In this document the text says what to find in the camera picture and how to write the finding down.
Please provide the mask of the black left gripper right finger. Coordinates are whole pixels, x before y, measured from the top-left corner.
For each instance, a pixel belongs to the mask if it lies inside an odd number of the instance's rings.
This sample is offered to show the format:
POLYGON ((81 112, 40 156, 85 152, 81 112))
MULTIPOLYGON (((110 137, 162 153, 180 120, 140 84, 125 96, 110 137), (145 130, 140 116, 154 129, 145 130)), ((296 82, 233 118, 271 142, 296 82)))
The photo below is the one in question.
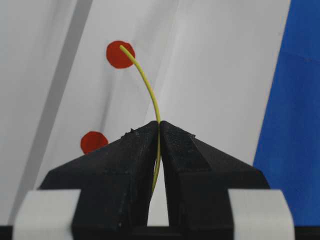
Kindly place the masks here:
POLYGON ((293 240, 286 199, 255 167, 162 121, 169 225, 188 240, 293 240))

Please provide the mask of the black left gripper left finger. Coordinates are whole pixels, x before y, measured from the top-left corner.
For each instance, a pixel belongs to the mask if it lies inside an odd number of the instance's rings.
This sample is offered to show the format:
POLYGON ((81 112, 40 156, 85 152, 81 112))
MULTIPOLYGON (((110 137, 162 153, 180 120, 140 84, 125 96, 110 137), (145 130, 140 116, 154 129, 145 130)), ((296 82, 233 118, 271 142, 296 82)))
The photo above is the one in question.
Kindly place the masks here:
POLYGON ((25 196, 15 240, 119 240, 148 222, 156 121, 50 170, 25 196))

